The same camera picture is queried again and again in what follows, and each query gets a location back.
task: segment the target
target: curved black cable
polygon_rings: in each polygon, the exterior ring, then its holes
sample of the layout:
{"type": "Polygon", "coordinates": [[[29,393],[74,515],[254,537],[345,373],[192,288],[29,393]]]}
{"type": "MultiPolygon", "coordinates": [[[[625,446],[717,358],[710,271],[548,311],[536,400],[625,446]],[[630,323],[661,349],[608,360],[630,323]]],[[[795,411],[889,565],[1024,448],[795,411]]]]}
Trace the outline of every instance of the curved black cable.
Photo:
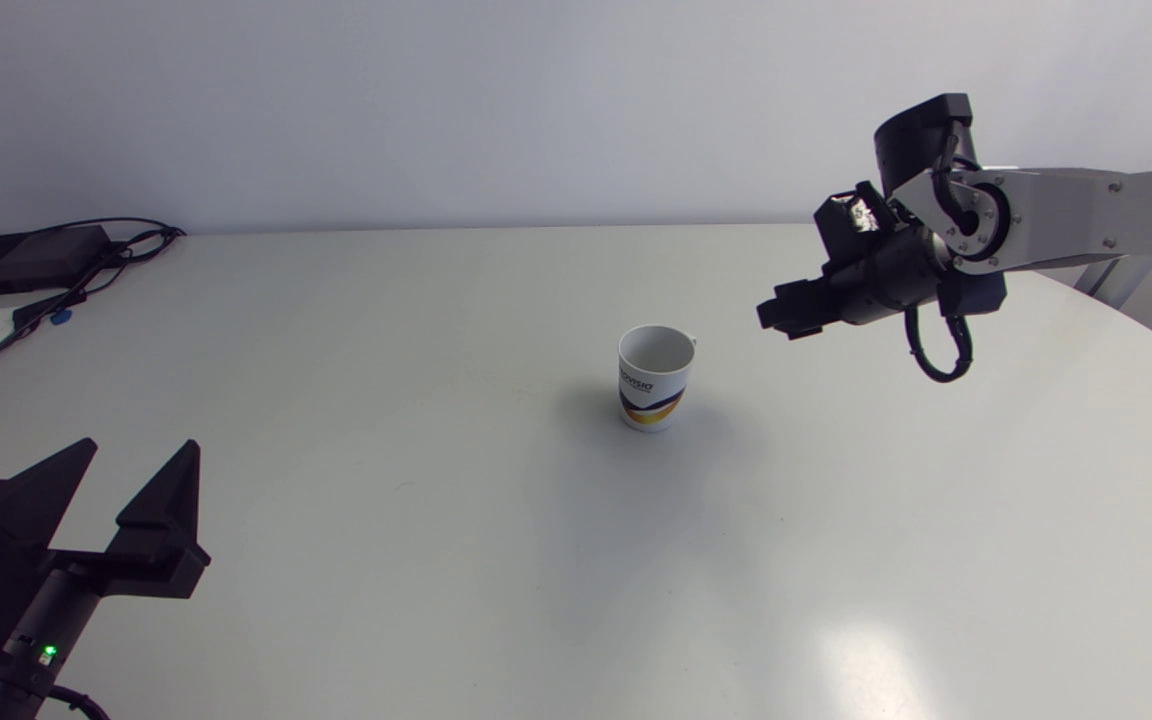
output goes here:
{"type": "Polygon", "coordinates": [[[954,363],[954,369],[946,373],[945,370],[932,365],[927,359],[927,353],[923,350],[923,340],[918,329],[918,308],[910,306],[905,310],[905,338],[909,340],[909,353],[918,361],[918,366],[937,382],[954,382],[972,366],[972,333],[968,331],[968,320],[963,314],[950,314],[945,318],[945,324],[950,328],[950,338],[958,348],[958,359],[954,363]]]}
{"type": "Polygon", "coordinates": [[[945,134],[945,149],[941,151],[940,158],[937,159],[935,167],[932,168],[932,194],[935,196],[935,204],[940,205],[941,210],[945,210],[945,214],[950,220],[954,220],[958,232],[973,234],[980,227],[980,218],[973,211],[963,210],[963,205],[958,204],[957,197],[950,190],[950,169],[954,169],[954,160],[956,158],[954,151],[957,147],[958,136],[954,132],[954,128],[950,127],[945,134]]]}
{"type": "Polygon", "coordinates": [[[980,164],[972,158],[968,158],[968,156],[954,156],[954,164],[970,170],[978,170],[980,168],[980,164]]]}
{"type": "Polygon", "coordinates": [[[188,234],[183,232],[183,229],[173,227],[173,225],[160,222],[160,220],[152,220],[147,218],[134,218],[134,217],[111,217],[111,218],[92,218],[88,220],[74,220],[74,222],[71,223],[51,225],[51,227],[36,229],[36,232],[29,232],[29,234],[58,232],[58,229],[79,227],[79,225],[114,223],[114,222],[150,223],[153,225],[154,228],[137,234],[137,236],[134,236],[131,237],[131,240],[128,240],[126,242],[115,242],[114,245],[111,248],[111,252],[106,253],[104,258],[101,258],[99,263],[97,263],[90,270],[90,272],[83,275],[83,278],[79,279],[79,281],[76,285],[74,285],[73,288],[69,288],[68,291],[63,291],[61,293],[61,295],[55,296],[54,302],[51,302],[51,304],[46,306],[46,309],[41,310],[40,313],[33,316],[33,318],[28,320],[28,323],[22,323],[17,328],[17,331],[9,334],[8,338],[5,338],[3,341],[0,342],[0,353],[6,350],[6,348],[13,346],[15,342],[22,340],[22,338],[26,338],[29,333],[32,333],[38,327],[38,323],[41,323],[41,320],[44,320],[47,314],[55,313],[55,311],[65,309],[65,306],[71,305],[74,297],[78,296],[79,293],[86,291],[88,285],[92,282],[92,279],[94,279],[96,275],[101,272],[101,270],[119,268],[119,272],[115,273],[109,279],[108,282],[105,282],[100,287],[94,288],[97,291],[105,290],[105,288],[108,288],[109,285],[113,285],[114,281],[119,279],[119,275],[122,275],[122,270],[127,268],[128,265],[145,263],[147,260],[154,259],[159,253],[168,249],[168,247],[172,245],[172,243],[175,240],[177,240],[177,237],[182,237],[184,236],[184,234],[188,234]],[[161,238],[159,245],[145,252],[132,253],[131,247],[137,245],[137,243],[145,242],[146,240],[150,240],[156,236],[161,238]]]}
{"type": "Polygon", "coordinates": [[[69,710],[77,710],[90,720],[109,720],[109,715],[105,715],[105,711],[99,705],[96,705],[96,700],[84,696],[82,692],[60,685],[51,685],[47,697],[60,702],[68,702],[69,710]]]}

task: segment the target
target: round table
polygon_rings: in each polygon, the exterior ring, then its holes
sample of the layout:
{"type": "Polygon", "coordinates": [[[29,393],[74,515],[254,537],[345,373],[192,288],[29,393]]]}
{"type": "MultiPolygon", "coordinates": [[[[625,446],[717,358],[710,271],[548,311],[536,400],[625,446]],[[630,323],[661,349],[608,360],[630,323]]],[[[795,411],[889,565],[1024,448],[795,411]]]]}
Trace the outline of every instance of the round table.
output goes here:
{"type": "Polygon", "coordinates": [[[101,446],[58,547],[204,454],[194,598],[106,600],[60,682],[119,720],[1152,717],[1152,333],[1009,275],[941,386],[900,319],[759,329],[821,260],[809,225],[185,238],[0,357],[0,477],[101,446]],[[643,323],[700,341],[655,435],[616,416],[643,323]]]}

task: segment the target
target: white wall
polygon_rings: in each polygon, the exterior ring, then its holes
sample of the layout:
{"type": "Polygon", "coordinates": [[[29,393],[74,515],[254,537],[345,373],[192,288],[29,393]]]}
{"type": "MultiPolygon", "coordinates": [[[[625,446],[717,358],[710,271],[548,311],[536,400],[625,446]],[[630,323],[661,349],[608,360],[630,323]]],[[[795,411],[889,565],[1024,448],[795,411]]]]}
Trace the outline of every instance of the white wall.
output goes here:
{"type": "Polygon", "coordinates": [[[1152,168],[1152,1],[0,0],[0,232],[805,219],[942,91],[1152,168]]]}

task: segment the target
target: mug rim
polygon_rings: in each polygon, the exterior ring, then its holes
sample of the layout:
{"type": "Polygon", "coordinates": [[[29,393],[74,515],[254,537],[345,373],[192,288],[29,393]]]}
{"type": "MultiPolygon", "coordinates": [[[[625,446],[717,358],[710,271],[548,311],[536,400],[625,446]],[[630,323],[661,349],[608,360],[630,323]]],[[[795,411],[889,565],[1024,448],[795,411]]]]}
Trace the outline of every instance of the mug rim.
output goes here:
{"type": "Polygon", "coordinates": [[[673,325],[662,325],[660,323],[646,323],[643,325],[635,325],[635,327],[631,327],[630,329],[627,329],[626,333],[621,334],[621,340],[616,342],[616,355],[620,356],[621,363],[624,363],[626,365],[630,366],[630,369],[636,370],[636,372],[645,373],[649,376],[672,376],[675,373],[684,372],[684,370],[691,366],[692,361],[696,359],[696,338],[691,338],[690,334],[687,334],[680,331],[679,328],[673,327],[673,325]],[[626,357],[626,338],[629,338],[631,333],[645,328],[659,328],[672,333],[677,333],[682,338],[684,338],[684,340],[687,341],[687,347],[691,348],[691,355],[687,356],[687,362],[681,366],[675,367],[673,370],[667,370],[667,372],[664,373],[657,372],[657,370],[645,370],[631,363],[630,359],[626,357]]]}

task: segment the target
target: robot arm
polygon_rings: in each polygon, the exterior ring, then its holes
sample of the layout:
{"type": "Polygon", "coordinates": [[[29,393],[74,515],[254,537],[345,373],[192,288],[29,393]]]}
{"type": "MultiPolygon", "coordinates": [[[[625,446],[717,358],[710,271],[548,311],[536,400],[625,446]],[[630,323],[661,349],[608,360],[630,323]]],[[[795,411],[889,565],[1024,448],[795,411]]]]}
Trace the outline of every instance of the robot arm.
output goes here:
{"type": "Polygon", "coordinates": [[[1059,268],[1152,255],[1152,172],[983,168],[965,94],[941,94],[874,132],[882,195],[869,182],[814,213],[829,259],[813,281],[776,287],[758,306],[764,328],[790,340],[829,323],[905,314],[915,358],[939,382],[972,364],[967,316],[1006,297],[1006,270],[1059,268]],[[923,355],[918,306],[933,297],[958,361],[941,372],[923,355]]]}
{"type": "Polygon", "coordinates": [[[1081,169],[955,170],[955,199],[979,218],[965,233],[937,202],[933,172],[892,192],[946,242],[954,268],[1060,268],[1120,255],[1152,255],[1152,172],[1081,169]]]}

